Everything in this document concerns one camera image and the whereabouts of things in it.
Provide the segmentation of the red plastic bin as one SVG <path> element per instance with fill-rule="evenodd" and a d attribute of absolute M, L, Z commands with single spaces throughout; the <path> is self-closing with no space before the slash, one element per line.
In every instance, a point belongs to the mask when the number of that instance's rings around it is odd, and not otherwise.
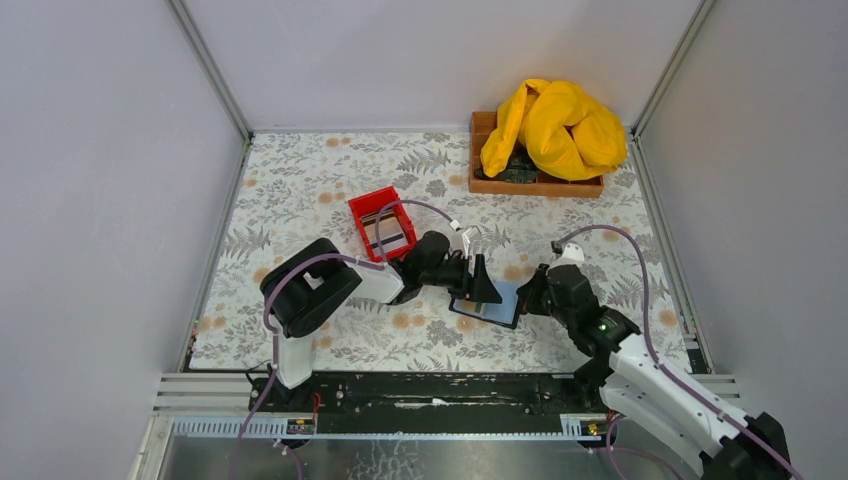
<path fill-rule="evenodd" d="M 382 207 L 396 200 L 399 200 L 399 195 L 389 186 L 348 201 L 355 226 L 371 261 L 402 258 L 417 242 L 413 224 L 401 204 L 381 212 Z"/>

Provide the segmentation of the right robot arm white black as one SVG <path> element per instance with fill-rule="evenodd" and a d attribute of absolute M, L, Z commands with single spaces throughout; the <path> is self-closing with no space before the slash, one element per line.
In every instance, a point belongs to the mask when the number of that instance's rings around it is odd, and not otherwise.
<path fill-rule="evenodd" d="M 702 479 L 791 479 L 782 425 L 721 398 L 647 344 L 640 328 L 600 304 L 575 265 L 540 265 L 517 290 L 522 314 L 549 316 L 588 361 L 581 387 L 677 454 Z"/>

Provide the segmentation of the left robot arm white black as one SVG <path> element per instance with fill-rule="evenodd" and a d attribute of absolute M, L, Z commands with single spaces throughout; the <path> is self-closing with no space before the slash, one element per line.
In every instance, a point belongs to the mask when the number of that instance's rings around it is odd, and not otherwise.
<path fill-rule="evenodd" d="M 349 298 L 398 305 L 425 286 L 445 289 L 453 312 L 516 325 L 515 286 L 492 280 L 483 255 L 452 249 L 442 233 L 428 231 L 401 258 L 380 263 L 343 255 L 331 240 L 320 238 L 260 283 L 263 323 L 273 336 L 272 378 L 287 390 L 310 379 L 311 336 Z"/>

